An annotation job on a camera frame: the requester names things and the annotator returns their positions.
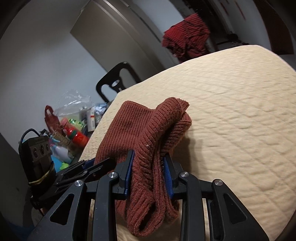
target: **brown sweater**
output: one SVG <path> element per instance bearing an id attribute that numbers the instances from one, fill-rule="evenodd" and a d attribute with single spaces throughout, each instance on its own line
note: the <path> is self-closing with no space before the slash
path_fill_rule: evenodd
<path id="1" fill-rule="evenodd" d="M 162 158 L 191 126 L 185 112 L 186 101 L 168 98 L 155 110 L 126 101 L 112 121 L 100 144 L 95 164 L 112 157 L 117 163 L 135 151 L 132 166 L 131 194 L 127 201 L 117 201 L 116 210 L 125 218 L 129 231 L 138 237 L 154 232 L 163 221 L 178 217 L 179 203 L 167 195 Z"/>

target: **white wall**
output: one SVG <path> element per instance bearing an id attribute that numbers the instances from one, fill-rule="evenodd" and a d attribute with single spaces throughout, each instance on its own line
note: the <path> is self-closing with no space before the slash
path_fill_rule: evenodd
<path id="1" fill-rule="evenodd" d="M 221 7 L 219 0 L 211 0 L 217 8 L 221 11 L 223 17 L 227 22 L 230 22 L 230 30 L 233 29 L 234 33 L 238 35 L 239 39 L 249 44 L 261 45 L 271 50 L 271 45 L 267 30 L 265 28 L 263 19 L 253 2 L 253 0 L 236 0 L 240 6 L 246 20 L 243 19 L 234 0 L 221 0 L 227 9 L 229 16 Z"/>
<path id="2" fill-rule="evenodd" d="M 95 86 L 106 71 L 70 34 L 87 2 L 31 0 L 0 40 L 0 133 L 16 151 L 27 129 L 46 128 L 45 106 L 67 90 L 102 102 Z"/>
<path id="3" fill-rule="evenodd" d="M 161 32 L 184 20 L 169 0 L 132 0 Z"/>

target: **camera lens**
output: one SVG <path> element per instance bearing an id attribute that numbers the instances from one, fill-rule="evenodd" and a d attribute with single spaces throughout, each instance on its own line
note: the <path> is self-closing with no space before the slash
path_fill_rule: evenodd
<path id="1" fill-rule="evenodd" d="M 36 147 L 34 147 L 33 148 L 33 154 L 34 154 L 34 157 L 38 157 L 38 153 L 37 153 L 37 148 Z"/>
<path id="2" fill-rule="evenodd" d="M 40 152 L 42 155 L 44 155 L 44 146 L 43 145 L 40 145 Z"/>

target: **red bag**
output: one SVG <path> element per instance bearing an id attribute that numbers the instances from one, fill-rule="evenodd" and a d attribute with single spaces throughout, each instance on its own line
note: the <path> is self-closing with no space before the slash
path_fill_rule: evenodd
<path id="1" fill-rule="evenodd" d="M 45 107 L 45 118 L 44 118 L 47 128 L 51 134 L 53 134 L 55 131 L 58 131 L 59 133 L 61 133 L 64 136 L 65 134 L 61 128 L 59 118 L 56 115 L 54 115 L 53 113 L 54 113 L 54 111 L 53 111 L 52 107 L 47 105 Z"/>

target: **beige bedspread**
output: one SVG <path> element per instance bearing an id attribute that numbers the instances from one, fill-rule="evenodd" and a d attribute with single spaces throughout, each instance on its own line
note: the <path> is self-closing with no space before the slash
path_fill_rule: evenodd
<path id="1" fill-rule="evenodd" d="M 296 72 L 254 45 L 187 61 L 120 92 L 81 158 L 96 155 L 124 101 L 155 108 L 171 96 L 189 102 L 192 118 L 173 158 L 199 179 L 222 179 L 274 241 L 296 209 Z M 117 222 L 118 240 L 138 240 Z M 178 240 L 179 228 L 142 240 Z"/>

